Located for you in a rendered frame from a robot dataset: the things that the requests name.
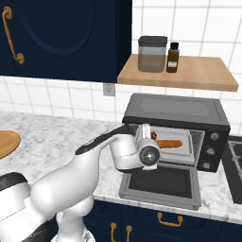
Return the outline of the grey oven tray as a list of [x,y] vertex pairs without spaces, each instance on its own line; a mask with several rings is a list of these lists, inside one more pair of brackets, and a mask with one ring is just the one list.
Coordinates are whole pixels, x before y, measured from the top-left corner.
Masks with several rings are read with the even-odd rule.
[[195,162],[192,136],[189,130],[151,127],[158,140],[180,140],[181,147],[162,148],[161,161],[173,164],[193,165]]

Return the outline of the wooden wall shelf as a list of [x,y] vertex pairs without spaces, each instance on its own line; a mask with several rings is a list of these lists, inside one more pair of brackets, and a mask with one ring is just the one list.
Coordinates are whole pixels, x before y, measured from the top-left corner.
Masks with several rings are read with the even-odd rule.
[[221,58],[180,56],[176,73],[145,73],[138,70],[132,54],[117,78],[118,84],[236,92],[238,83]]

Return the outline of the grey lidded canister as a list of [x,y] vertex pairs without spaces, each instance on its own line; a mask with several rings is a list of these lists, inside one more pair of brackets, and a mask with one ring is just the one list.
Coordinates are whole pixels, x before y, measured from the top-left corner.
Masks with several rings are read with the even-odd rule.
[[138,69],[141,72],[162,73],[164,70],[167,37],[141,36],[138,43]]

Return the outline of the grey toaster oven door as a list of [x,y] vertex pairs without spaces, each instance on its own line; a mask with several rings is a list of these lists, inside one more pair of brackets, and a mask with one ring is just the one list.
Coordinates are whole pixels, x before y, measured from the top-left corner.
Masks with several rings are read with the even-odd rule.
[[124,174],[119,196],[194,211],[201,206],[197,170],[177,164],[159,164],[155,170]]

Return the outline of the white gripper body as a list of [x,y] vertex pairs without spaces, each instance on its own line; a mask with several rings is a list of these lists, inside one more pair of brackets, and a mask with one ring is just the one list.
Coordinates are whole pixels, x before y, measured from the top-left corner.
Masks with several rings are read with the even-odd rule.
[[150,139],[150,138],[151,138],[150,125],[149,124],[140,125],[135,134],[135,142],[140,143],[142,140]]

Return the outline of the white wall outlet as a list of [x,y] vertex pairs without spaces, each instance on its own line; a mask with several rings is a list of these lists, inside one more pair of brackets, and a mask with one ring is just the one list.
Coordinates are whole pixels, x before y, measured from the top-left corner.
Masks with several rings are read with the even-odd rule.
[[115,96],[115,84],[104,83],[103,84],[103,95],[104,96]]

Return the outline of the navy drawer front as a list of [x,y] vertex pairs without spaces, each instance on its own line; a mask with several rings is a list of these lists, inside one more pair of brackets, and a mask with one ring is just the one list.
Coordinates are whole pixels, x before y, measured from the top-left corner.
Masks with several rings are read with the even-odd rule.
[[134,217],[144,242],[216,242],[221,223],[195,216],[135,208]]

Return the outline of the black toaster oven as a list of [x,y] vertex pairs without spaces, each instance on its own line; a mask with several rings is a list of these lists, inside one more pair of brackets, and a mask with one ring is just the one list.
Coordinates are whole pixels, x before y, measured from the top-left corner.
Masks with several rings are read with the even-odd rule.
[[[217,172],[231,130],[218,99],[187,96],[133,94],[122,122],[126,124],[149,123],[150,126],[185,130],[203,130],[205,136],[199,155],[198,170],[214,173]],[[215,141],[210,138],[213,132],[219,135]],[[206,153],[208,147],[215,150],[215,155]],[[204,169],[203,163],[209,163],[210,169]]]

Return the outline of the orange baguette bread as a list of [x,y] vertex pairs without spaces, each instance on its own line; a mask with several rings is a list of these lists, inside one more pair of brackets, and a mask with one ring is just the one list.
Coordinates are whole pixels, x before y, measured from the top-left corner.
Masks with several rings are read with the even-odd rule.
[[172,147],[181,147],[182,142],[180,140],[157,140],[159,148],[172,148]]

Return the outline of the navy base cupboard door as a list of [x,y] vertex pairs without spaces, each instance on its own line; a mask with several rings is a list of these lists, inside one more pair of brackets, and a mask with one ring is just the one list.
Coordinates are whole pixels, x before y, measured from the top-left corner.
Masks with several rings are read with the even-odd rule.
[[135,242],[135,225],[132,216],[133,208],[131,206],[123,205],[122,206],[122,218],[121,218],[121,235],[122,235],[122,242],[126,242],[127,232],[126,227],[130,225],[132,227],[132,232],[130,233],[130,242]]
[[116,223],[114,239],[121,242],[121,205],[96,200],[92,211],[83,218],[87,229],[93,234],[95,242],[111,242],[111,223]]

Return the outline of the round wooden board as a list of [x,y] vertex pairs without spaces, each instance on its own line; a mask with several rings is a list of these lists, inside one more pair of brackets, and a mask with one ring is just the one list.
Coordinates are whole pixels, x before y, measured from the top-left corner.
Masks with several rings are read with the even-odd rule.
[[7,157],[20,144],[20,135],[12,130],[0,130],[0,159]]

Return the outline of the brown bottle with black cap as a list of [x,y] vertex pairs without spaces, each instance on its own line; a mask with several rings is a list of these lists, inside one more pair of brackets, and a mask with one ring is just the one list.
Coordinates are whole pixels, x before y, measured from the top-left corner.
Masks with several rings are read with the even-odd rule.
[[167,73],[176,73],[179,63],[179,44],[171,43],[168,50],[167,63],[166,63],[166,72]]

